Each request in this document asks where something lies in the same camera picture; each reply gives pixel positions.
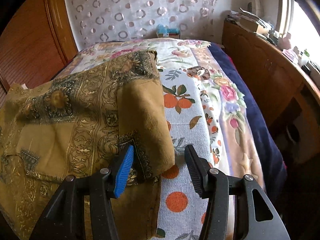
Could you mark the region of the wooden side cabinet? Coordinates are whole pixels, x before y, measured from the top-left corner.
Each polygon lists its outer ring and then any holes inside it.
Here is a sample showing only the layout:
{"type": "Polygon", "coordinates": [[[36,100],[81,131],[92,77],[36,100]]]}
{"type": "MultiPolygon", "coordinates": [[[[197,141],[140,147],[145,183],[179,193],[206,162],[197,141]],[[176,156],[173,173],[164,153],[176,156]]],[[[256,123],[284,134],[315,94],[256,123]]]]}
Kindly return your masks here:
{"type": "Polygon", "coordinates": [[[319,89],[278,48],[225,21],[222,45],[287,163],[319,158],[319,89]]]}

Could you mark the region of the navy blue blanket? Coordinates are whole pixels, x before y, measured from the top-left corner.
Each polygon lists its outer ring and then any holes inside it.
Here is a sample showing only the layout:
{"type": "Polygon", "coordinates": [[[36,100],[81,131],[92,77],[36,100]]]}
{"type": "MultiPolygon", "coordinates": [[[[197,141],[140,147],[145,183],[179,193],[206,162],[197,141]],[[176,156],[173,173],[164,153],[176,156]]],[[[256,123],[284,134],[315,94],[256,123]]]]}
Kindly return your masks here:
{"type": "Polygon", "coordinates": [[[208,49],[224,73],[236,84],[240,92],[245,95],[244,101],[247,105],[246,117],[259,155],[266,193],[274,207],[280,208],[287,177],[281,152],[269,133],[266,122],[255,99],[237,72],[231,58],[215,43],[212,43],[208,49]]]}

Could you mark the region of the blue tissue box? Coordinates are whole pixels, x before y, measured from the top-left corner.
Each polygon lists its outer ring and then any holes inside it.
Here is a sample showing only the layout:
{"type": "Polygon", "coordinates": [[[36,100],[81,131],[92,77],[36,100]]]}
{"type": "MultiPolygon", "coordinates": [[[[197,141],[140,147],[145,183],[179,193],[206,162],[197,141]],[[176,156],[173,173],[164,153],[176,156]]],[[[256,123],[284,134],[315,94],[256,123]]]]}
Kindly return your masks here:
{"type": "Polygon", "coordinates": [[[181,32],[178,28],[169,28],[167,26],[159,24],[156,28],[156,35],[158,38],[170,37],[180,39],[181,32]]]}

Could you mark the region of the wooden wardrobe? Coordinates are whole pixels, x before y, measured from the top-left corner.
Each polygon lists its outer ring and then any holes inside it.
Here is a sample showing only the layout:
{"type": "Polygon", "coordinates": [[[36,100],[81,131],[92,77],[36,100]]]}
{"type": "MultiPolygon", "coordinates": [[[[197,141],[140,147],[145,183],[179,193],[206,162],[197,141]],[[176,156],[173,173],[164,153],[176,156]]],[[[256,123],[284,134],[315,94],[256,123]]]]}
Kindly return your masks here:
{"type": "Polygon", "coordinates": [[[1,99],[14,83],[50,81],[77,52],[65,0],[26,0],[1,34],[1,99]]]}

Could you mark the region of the golden brown patterned cloth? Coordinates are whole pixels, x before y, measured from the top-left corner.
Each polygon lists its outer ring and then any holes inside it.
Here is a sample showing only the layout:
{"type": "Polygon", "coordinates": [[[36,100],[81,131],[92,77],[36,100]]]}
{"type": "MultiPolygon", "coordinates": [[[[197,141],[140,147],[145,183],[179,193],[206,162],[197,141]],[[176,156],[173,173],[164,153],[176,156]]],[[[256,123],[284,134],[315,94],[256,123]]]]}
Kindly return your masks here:
{"type": "Polygon", "coordinates": [[[63,179],[88,177],[131,143],[135,158],[112,200],[120,239],[156,235],[163,172],[175,162],[154,50],[137,50],[33,89],[1,108],[1,213],[28,239],[63,179]]]}

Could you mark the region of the window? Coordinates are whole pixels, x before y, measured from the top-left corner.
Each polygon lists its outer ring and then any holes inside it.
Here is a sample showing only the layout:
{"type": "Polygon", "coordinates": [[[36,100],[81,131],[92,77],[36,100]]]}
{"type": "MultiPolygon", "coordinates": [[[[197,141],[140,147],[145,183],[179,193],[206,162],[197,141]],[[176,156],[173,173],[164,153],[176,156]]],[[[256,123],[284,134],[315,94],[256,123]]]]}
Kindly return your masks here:
{"type": "Polygon", "coordinates": [[[291,48],[319,65],[319,33],[295,0],[279,0],[280,36],[289,35],[291,48]]]}

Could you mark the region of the stack of books and boxes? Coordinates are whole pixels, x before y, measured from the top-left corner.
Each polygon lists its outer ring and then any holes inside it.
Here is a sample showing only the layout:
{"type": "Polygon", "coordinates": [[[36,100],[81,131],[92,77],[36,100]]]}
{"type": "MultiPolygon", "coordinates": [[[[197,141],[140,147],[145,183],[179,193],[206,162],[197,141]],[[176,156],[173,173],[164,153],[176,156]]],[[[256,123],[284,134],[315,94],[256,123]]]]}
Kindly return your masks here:
{"type": "Polygon", "coordinates": [[[238,11],[230,10],[225,20],[240,26],[246,31],[264,36],[268,35],[273,28],[268,22],[242,8],[239,8],[238,11]]]}

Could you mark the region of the circle patterned sheer curtain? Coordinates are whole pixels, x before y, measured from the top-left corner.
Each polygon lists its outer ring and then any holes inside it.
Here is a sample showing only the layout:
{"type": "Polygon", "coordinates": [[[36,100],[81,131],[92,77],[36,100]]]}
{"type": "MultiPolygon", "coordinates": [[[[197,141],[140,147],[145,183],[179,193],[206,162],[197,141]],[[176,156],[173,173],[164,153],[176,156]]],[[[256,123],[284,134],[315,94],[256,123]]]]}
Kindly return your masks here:
{"type": "Polygon", "coordinates": [[[65,0],[78,50],[99,42],[153,38],[168,29],[208,40],[216,0],[65,0]]]}

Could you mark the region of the orange print white cloth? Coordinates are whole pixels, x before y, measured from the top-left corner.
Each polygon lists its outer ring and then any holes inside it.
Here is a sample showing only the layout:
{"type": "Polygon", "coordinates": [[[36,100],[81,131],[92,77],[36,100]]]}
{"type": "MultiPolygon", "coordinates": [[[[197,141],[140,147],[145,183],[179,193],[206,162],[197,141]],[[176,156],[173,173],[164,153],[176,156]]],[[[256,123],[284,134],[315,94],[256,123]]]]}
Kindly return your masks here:
{"type": "Polygon", "coordinates": [[[230,174],[219,125],[220,106],[214,107],[197,75],[186,70],[161,72],[165,117],[175,150],[175,164],[161,176],[161,200],[154,239],[198,239],[208,200],[194,189],[184,150],[192,145],[211,167],[230,174]]]}

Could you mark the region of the floral quilt bedspread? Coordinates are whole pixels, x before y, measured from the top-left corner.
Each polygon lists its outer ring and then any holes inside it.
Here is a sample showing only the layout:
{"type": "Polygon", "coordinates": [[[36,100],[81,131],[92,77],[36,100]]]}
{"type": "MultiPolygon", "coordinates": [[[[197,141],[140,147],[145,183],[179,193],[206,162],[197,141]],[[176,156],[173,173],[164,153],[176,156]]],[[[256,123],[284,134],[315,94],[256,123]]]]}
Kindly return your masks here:
{"type": "Polygon", "coordinates": [[[214,107],[220,106],[219,125],[228,157],[230,176],[252,175],[260,184],[264,176],[249,126],[244,93],[224,73],[210,53],[210,43],[201,40],[154,38],[131,42],[102,42],[79,52],[61,72],[61,76],[89,70],[121,55],[149,49],[157,51],[157,69],[186,70],[200,77],[214,107]]]}

